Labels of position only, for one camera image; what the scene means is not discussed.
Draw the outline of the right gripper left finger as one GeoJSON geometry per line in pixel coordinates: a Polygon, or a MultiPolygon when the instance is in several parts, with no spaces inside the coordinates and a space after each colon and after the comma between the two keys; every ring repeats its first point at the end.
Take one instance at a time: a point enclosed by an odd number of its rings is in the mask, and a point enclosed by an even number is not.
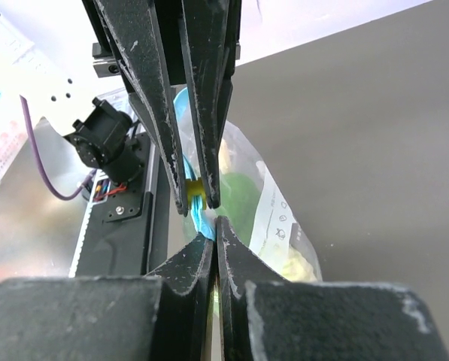
{"type": "Polygon", "coordinates": [[[0,283],[0,360],[207,360],[214,244],[145,276],[0,283]]]}

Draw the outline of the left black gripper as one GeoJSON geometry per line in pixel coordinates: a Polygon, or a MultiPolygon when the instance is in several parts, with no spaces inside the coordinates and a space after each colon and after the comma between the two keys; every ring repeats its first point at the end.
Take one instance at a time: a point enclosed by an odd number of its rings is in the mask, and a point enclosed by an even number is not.
{"type": "Polygon", "coordinates": [[[181,215],[188,214],[189,205],[171,84],[187,82],[206,203],[218,208],[218,153],[232,97],[235,62],[240,56],[242,2],[82,4],[97,38],[92,47],[94,71],[99,78],[121,73],[131,106],[159,148],[181,215]]]}

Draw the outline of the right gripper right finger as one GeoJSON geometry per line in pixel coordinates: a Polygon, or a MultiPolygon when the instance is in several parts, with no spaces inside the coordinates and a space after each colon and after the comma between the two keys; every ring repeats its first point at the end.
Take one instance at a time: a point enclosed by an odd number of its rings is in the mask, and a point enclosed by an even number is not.
{"type": "Polygon", "coordinates": [[[216,222],[225,360],[448,360],[426,304],[383,282],[290,282],[216,222]]]}

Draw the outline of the light green fake cabbage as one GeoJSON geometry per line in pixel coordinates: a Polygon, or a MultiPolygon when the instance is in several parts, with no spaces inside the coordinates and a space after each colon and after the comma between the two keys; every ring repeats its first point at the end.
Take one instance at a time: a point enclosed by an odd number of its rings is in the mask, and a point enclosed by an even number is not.
{"type": "Polygon", "coordinates": [[[317,281],[314,267],[300,252],[292,247],[288,251],[288,258],[281,270],[281,276],[292,282],[317,281]]]}

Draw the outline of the clear zip top bag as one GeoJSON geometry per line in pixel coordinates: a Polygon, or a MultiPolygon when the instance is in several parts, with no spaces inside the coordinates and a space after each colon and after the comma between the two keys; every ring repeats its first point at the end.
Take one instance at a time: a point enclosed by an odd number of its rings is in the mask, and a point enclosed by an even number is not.
{"type": "MultiPolygon", "coordinates": [[[[197,149],[192,135],[190,100],[186,89],[179,91],[175,96],[174,109],[184,148],[184,174],[187,183],[191,186],[190,218],[184,222],[184,231],[187,237],[203,235],[216,241],[217,219],[225,216],[217,215],[217,208],[212,209],[206,206],[204,193],[200,189],[197,149]]],[[[242,131],[231,123],[227,123],[224,128],[219,150],[219,170],[220,177],[229,172],[247,175],[260,191],[250,244],[244,246],[280,276],[284,263],[287,261],[289,249],[295,248],[314,267],[317,281],[319,281],[321,279],[320,265],[311,242],[296,220],[260,154],[242,131]]],[[[214,290],[214,313],[220,322],[221,340],[219,285],[218,276],[214,290]]]]}

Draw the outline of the green fake bell pepper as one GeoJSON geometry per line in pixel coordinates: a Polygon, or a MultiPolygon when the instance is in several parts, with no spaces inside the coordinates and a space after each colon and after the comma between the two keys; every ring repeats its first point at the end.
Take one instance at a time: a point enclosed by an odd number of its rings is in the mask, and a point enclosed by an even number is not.
{"type": "Polygon", "coordinates": [[[221,206],[217,215],[229,218],[240,241],[249,246],[260,191],[247,175],[229,172],[220,177],[221,206]]]}

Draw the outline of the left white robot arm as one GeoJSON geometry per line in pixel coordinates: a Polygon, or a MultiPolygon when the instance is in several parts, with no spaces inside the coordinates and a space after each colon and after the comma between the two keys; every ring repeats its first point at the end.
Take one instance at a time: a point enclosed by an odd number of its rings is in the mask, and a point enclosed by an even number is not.
{"type": "MultiPolygon", "coordinates": [[[[179,214],[188,213],[172,88],[188,90],[205,203],[218,208],[218,153],[232,97],[241,21],[239,1],[86,1],[101,56],[113,58],[129,102],[159,150],[179,214]]],[[[35,103],[81,160],[118,184],[138,159],[124,144],[131,123],[75,77],[56,70],[17,36],[0,11],[0,89],[35,103]]]]}

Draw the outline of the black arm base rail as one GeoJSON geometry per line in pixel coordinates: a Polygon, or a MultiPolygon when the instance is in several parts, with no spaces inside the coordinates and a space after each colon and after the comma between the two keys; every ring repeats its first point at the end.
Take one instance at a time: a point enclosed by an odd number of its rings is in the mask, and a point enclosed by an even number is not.
{"type": "Polygon", "coordinates": [[[134,114],[102,98],[93,106],[69,137],[96,175],[68,275],[145,275],[164,257],[155,238],[170,194],[159,152],[134,114]]]}

